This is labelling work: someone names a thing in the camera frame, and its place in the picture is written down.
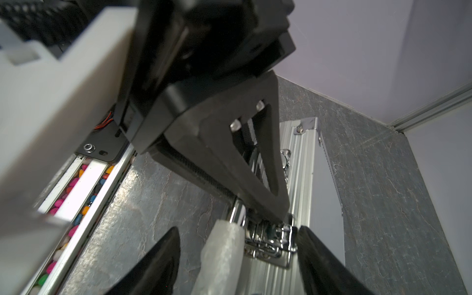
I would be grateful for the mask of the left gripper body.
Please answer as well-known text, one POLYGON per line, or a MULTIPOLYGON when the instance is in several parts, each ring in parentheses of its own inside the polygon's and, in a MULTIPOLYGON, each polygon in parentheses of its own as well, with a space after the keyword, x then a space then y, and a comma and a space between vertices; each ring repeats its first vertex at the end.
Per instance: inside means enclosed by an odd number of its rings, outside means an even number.
POLYGON ((295 50, 293 1, 140 1, 137 8, 114 119, 139 152, 202 99, 173 98, 173 90, 259 76, 295 50))

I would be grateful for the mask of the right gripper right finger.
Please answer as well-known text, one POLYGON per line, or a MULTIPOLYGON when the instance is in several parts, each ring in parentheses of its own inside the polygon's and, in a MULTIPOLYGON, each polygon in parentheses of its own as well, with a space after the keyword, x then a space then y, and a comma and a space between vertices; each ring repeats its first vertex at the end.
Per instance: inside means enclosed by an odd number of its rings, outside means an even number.
POLYGON ((296 234, 297 259, 308 295, 371 295, 334 256, 323 242, 306 226, 296 234))

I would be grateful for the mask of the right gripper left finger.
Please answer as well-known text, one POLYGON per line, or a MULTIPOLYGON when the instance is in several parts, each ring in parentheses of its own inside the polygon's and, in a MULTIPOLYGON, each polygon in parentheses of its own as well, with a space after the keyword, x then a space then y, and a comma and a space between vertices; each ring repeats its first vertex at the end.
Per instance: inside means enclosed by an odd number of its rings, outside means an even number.
POLYGON ((181 255, 177 227, 170 228, 108 295, 171 295, 181 255))

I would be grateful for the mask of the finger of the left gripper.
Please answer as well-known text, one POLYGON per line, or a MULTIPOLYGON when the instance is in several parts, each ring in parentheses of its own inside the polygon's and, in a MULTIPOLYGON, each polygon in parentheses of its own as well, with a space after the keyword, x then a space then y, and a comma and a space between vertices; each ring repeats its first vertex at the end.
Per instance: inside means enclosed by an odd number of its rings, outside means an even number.
POLYGON ((186 94, 197 104, 164 132, 170 146, 230 190, 260 219, 282 222, 290 201, 282 170, 279 86, 273 71, 227 77, 186 94))
POLYGON ((226 203, 234 203, 236 200, 236 195, 171 147, 167 140, 158 140, 147 152, 153 160, 212 196, 218 197, 226 203))

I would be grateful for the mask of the silver aluminium poker case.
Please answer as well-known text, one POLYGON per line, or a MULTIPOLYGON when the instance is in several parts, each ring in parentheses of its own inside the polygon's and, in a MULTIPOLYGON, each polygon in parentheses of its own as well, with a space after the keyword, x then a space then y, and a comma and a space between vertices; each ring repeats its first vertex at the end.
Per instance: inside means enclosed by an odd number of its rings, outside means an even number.
POLYGON ((308 227, 344 262, 342 205, 317 118, 280 124, 290 209, 281 226, 255 224, 236 201, 201 252, 195 295, 302 295, 295 235, 308 227))

